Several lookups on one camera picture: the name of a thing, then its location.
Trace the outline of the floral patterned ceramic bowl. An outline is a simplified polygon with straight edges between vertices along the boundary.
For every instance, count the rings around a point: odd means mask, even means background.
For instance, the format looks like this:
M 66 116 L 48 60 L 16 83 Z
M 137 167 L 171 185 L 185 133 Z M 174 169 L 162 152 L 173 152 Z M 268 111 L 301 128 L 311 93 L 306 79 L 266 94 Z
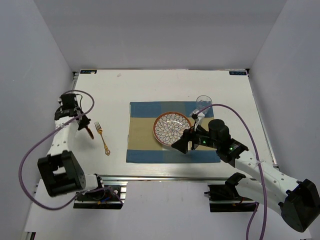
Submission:
M 159 115 L 153 123 L 153 135 L 165 146 L 171 146 L 183 135 L 184 130 L 192 127 L 190 120 L 183 114 L 169 111 Z

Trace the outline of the gold fork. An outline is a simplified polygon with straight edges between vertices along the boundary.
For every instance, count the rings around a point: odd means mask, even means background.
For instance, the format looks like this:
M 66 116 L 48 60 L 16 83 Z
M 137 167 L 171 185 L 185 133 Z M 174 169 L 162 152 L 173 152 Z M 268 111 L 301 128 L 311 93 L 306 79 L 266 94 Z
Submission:
M 94 123 L 94 126 L 95 126 L 95 129 L 97 130 L 97 133 L 100 135 L 101 137 L 101 140 L 102 140 L 102 143 L 103 143 L 103 147 L 104 147 L 104 152 L 107 156 L 109 156 L 111 154 L 106 142 L 105 142 L 105 139 L 103 137 L 103 129 L 100 125 L 100 123 L 97 121 Z

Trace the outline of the clear drinking glass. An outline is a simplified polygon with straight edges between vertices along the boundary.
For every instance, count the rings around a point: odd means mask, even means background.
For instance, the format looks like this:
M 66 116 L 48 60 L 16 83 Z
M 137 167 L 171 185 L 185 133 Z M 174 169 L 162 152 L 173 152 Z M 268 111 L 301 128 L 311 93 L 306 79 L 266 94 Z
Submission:
M 196 99 L 196 109 L 192 111 L 190 116 L 192 116 L 193 114 L 197 113 L 198 111 L 206 108 L 204 111 L 201 112 L 206 117 L 209 110 L 210 110 L 209 106 L 211 104 L 212 104 L 212 99 L 209 96 L 207 96 L 207 95 L 198 96 Z

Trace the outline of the blue beige white placemat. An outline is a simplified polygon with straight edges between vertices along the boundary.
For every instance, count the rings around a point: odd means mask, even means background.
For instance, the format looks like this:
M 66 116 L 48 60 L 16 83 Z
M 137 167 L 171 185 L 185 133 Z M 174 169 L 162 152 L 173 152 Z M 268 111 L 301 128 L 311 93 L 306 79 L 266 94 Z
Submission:
M 219 163 L 216 151 L 199 146 L 183 154 L 160 143 L 154 135 L 156 119 L 167 112 L 189 117 L 195 101 L 131 102 L 126 161 L 135 164 L 204 164 Z

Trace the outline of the gold knife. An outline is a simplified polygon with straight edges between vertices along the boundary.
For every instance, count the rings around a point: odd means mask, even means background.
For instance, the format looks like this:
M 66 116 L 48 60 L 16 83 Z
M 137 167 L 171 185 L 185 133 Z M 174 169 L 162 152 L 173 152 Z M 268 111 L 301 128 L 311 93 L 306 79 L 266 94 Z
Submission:
M 90 138 L 93 140 L 95 137 L 94 137 L 94 134 L 91 131 L 91 129 L 88 126 L 86 126 L 85 129 L 86 129 L 87 133 L 89 134 Z

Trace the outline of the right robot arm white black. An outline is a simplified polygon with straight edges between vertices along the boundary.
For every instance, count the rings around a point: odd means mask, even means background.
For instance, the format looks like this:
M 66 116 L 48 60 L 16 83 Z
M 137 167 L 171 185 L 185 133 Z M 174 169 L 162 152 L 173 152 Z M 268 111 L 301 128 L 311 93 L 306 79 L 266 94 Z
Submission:
M 225 192 L 229 198 L 236 200 L 241 196 L 264 204 L 300 233 L 320 215 L 320 196 L 312 181 L 297 180 L 273 165 L 259 161 L 257 154 L 231 137 L 229 128 L 222 120 L 211 120 L 208 130 L 200 126 L 184 130 L 172 147 L 186 154 L 189 143 L 192 143 L 193 150 L 197 146 L 215 149 L 223 162 L 241 171 L 225 182 Z

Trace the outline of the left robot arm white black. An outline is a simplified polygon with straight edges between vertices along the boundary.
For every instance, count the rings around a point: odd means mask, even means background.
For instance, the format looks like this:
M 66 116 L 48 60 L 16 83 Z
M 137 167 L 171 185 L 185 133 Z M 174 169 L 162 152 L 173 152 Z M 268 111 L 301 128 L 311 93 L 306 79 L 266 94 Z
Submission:
M 37 162 L 45 188 L 51 197 L 85 191 L 94 199 L 99 200 L 106 193 L 101 177 L 97 174 L 85 174 L 72 152 L 77 131 L 85 129 L 94 139 L 89 128 L 91 120 L 83 115 L 67 123 L 84 113 L 75 93 L 61 95 L 58 102 L 60 107 L 54 114 L 57 132 L 54 134 L 48 153 L 45 157 L 39 158 Z

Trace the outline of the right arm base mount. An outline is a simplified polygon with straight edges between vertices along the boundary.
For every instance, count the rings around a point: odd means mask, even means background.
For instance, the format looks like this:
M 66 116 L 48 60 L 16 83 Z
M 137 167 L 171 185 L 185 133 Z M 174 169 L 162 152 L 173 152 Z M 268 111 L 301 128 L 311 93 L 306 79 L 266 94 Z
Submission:
M 210 184 L 204 195 L 209 199 L 211 213 L 242 213 L 253 212 L 257 203 L 247 197 L 239 195 L 236 187 L 246 176 L 234 173 L 223 184 Z

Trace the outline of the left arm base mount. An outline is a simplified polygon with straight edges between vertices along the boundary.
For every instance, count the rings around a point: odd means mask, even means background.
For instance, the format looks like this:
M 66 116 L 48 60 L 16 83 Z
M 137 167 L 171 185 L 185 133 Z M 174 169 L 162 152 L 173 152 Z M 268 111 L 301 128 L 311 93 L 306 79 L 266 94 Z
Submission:
M 120 210 L 125 203 L 128 181 L 120 177 L 101 176 L 102 190 L 78 196 L 73 202 L 74 209 Z

